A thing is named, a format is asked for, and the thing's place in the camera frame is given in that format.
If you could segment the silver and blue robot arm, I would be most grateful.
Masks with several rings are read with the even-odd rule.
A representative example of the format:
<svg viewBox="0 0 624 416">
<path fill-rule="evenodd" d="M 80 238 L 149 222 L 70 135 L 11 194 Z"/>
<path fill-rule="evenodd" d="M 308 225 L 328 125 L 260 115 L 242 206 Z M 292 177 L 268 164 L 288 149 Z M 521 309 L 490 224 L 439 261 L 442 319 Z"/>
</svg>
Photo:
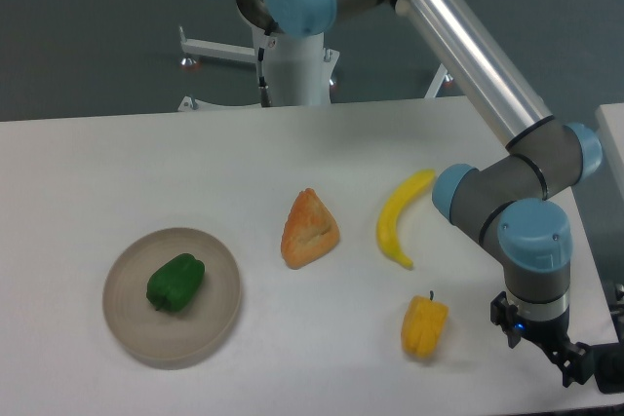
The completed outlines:
<svg viewBox="0 0 624 416">
<path fill-rule="evenodd" d="M 491 302 L 491 321 L 510 346 L 540 348 L 565 385 L 590 379 L 592 348 L 567 335 L 572 238 L 552 199 L 600 166 L 595 133 L 555 119 L 463 0 L 236 1 L 253 30 L 264 107 L 329 102 L 323 40 L 338 20 L 388 4 L 411 22 L 507 150 L 485 170 L 449 167 L 432 194 L 437 210 L 502 266 L 506 288 Z"/>
</svg>

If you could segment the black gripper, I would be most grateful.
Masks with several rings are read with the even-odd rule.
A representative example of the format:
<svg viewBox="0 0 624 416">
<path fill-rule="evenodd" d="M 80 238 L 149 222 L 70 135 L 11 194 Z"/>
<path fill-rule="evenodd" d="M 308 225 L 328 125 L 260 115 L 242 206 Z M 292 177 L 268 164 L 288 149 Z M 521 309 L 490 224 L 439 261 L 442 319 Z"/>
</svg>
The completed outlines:
<svg viewBox="0 0 624 416">
<path fill-rule="evenodd" d="M 490 321 L 499 326 L 513 349 L 522 340 L 535 344 L 562 373 L 562 385 L 584 385 L 593 376 L 593 349 L 568 337 L 567 296 L 550 304 L 509 300 L 500 292 L 490 302 Z"/>
</svg>

